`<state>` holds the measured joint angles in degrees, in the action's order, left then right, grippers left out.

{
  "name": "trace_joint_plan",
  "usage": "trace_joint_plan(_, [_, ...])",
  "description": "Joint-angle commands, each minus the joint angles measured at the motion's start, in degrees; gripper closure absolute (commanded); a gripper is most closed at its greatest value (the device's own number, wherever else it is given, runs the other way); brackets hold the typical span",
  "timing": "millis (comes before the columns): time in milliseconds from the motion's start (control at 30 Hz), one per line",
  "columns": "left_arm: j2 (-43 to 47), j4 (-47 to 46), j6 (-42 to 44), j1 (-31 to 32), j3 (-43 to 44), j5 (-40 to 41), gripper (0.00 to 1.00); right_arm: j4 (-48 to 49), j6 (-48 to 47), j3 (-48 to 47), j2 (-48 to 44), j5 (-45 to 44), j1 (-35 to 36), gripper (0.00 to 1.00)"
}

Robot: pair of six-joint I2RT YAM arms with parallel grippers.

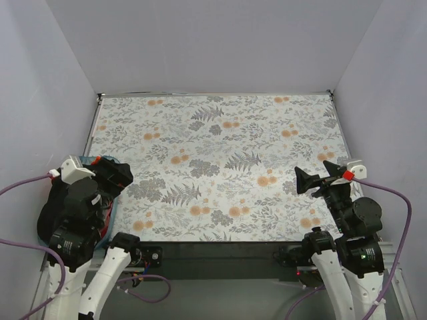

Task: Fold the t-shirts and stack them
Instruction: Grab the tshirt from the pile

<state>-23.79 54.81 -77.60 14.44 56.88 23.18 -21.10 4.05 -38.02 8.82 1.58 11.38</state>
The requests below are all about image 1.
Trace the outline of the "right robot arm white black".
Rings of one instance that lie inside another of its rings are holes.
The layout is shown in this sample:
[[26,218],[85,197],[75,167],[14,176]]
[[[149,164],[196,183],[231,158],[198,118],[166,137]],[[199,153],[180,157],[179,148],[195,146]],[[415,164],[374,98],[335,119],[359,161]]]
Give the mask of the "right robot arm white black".
[[352,180],[365,179],[367,169],[361,161],[325,161],[324,167],[327,177],[296,167],[296,191],[314,189],[312,197],[326,202],[341,236],[314,227],[302,241],[302,258],[317,268],[337,319],[385,319],[385,300],[379,298],[385,267],[376,235],[382,208],[371,198],[350,196]]

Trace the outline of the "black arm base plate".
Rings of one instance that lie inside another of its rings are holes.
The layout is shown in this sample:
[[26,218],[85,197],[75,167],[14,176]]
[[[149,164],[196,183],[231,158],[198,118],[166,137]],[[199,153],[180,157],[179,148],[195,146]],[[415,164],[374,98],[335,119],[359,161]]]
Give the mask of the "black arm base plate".
[[297,281],[312,274],[320,281],[311,259],[302,255],[299,241],[269,242],[141,242],[140,258],[125,272],[143,271],[169,280],[278,279]]

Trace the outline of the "black t shirt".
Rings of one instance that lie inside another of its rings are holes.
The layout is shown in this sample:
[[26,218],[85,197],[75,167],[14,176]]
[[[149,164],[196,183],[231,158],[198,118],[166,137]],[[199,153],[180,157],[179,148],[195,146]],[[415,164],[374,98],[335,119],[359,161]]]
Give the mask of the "black t shirt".
[[60,225],[78,222],[99,231],[101,240],[111,233],[115,198],[122,184],[117,180],[119,162],[112,157],[66,159],[51,180],[51,190],[37,220],[37,234],[44,244]]

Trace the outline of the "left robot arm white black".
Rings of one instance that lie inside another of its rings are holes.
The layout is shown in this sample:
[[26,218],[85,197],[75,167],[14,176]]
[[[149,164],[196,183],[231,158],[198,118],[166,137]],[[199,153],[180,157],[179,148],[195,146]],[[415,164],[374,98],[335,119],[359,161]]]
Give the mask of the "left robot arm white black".
[[48,257],[45,319],[98,319],[127,267],[142,258],[139,237],[107,237],[115,200],[133,183],[131,167],[110,157],[68,156],[51,170],[51,190],[37,221]]

